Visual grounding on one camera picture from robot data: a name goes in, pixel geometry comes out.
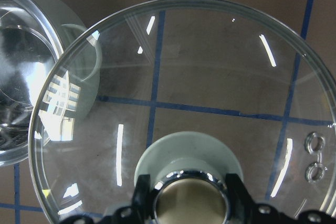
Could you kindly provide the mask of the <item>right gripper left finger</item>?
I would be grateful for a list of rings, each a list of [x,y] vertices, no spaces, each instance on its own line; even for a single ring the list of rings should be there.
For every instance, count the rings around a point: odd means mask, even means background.
[[[87,215],[73,215],[59,223],[145,223],[151,214],[151,196],[151,176],[139,175],[130,205],[118,208],[97,222]]]

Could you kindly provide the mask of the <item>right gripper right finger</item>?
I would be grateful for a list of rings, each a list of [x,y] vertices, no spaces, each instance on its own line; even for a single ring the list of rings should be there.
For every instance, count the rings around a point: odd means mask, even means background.
[[[236,223],[335,223],[322,211],[308,210],[291,218],[268,204],[257,204],[237,174],[227,174],[225,184],[230,204],[230,218]]]

